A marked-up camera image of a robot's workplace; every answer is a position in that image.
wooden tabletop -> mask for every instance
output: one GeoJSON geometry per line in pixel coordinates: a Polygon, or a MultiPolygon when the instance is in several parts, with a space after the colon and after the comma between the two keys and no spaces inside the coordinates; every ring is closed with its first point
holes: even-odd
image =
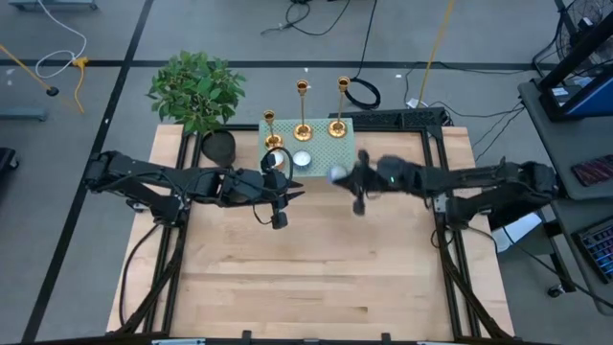
{"type": "MultiPolygon", "coordinates": [[[[181,130],[158,127],[151,162],[174,166],[181,130]]],[[[449,169],[474,167],[466,129],[445,127],[443,134],[449,169]]],[[[258,133],[234,135],[235,166],[256,170],[258,133]]],[[[417,133],[357,132],[355,142],[373,160],[395,154],[424,164],[417,133]]],[[[211,165],[201,158],[201,167],[211,165]]],[[[375,340],[390,333],[393,340],[452,340],[439,251],[430,244],[435,228],[431,211],[411,195],[382,195],[366,200],[366,216],[357,217],[352,201],[340,189],[306,189],[285,209],[289,225],[282,230],[258,224],[250,207],[194,205],[171,335],[240,337],[251,330],[258,338],[375,340]]],[[[270,217],[270,206],[257,211],[263,219],[270,217]]],[[[149,214],[135,216],[126,254],[151,225],[149,214]]],[[[489,231],[483,217],[471,225],[489,231]]],[[[150,288],[160,236],[161,230],[134,256],[127,274],[126,315],[150,288]]],[[[472,232],[464,232],[464,239],[475,294],[512,334],[493,243],[472,232]]],[[[119,327],[119,286],[117,291],[108,330],[119,327]]],[[[465,302],[456,295],[469,334],[465,302]]],[[[163,293],[158,329],[165,302],[163,293]]]]}

